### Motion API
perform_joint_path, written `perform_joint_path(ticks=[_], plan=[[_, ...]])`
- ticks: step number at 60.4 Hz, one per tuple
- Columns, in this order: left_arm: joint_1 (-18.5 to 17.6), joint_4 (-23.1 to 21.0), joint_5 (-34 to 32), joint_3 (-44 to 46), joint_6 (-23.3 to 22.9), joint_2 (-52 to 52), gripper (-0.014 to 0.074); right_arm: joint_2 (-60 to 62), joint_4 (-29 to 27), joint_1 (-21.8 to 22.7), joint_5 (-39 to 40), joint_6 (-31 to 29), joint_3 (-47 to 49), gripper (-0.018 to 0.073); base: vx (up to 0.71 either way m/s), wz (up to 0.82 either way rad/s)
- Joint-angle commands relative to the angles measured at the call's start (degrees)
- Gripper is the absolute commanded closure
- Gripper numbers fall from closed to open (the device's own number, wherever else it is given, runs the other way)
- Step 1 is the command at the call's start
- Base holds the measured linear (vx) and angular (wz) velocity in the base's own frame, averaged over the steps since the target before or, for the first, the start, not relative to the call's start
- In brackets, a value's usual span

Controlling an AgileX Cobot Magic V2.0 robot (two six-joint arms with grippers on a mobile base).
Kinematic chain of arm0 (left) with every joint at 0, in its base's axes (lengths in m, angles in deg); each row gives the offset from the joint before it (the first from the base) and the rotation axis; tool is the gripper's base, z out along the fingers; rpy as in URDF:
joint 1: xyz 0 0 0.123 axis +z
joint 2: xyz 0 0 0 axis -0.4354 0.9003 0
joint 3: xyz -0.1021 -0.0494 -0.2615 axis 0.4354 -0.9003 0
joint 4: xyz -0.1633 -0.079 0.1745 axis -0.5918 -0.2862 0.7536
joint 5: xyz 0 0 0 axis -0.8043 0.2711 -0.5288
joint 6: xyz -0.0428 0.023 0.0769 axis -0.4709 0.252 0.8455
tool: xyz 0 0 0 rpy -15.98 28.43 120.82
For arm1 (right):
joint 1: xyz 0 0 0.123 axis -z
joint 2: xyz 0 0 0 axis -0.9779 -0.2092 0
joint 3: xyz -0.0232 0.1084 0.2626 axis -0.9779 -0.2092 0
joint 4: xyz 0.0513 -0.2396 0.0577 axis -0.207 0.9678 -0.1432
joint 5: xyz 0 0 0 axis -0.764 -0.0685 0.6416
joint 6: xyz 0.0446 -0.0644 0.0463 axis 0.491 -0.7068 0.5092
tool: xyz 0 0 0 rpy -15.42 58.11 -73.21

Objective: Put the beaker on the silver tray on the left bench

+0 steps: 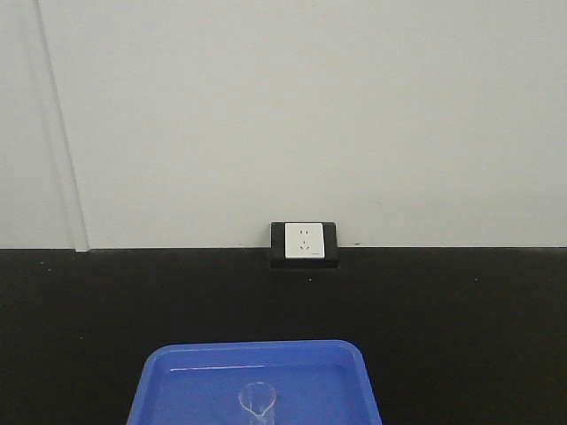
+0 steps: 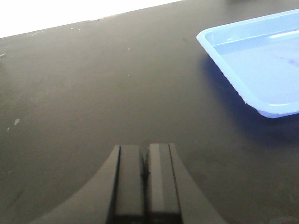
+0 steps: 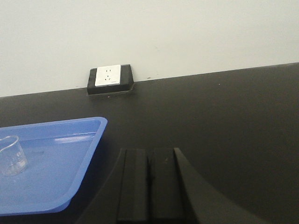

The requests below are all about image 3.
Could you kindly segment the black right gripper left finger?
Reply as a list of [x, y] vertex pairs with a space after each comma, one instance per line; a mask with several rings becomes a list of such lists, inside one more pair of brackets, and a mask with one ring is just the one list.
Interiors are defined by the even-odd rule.
[[121, 149], [115, 167], [79, 224], [144, 224], [148, 221], [148, 160], [145, 149]]

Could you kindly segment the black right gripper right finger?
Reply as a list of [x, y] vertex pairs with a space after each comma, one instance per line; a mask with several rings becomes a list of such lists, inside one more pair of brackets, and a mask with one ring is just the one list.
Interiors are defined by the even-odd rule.
[[156, 148], [150, 161], [154, 224], [262, 224], [209, 184], [179, 148]]

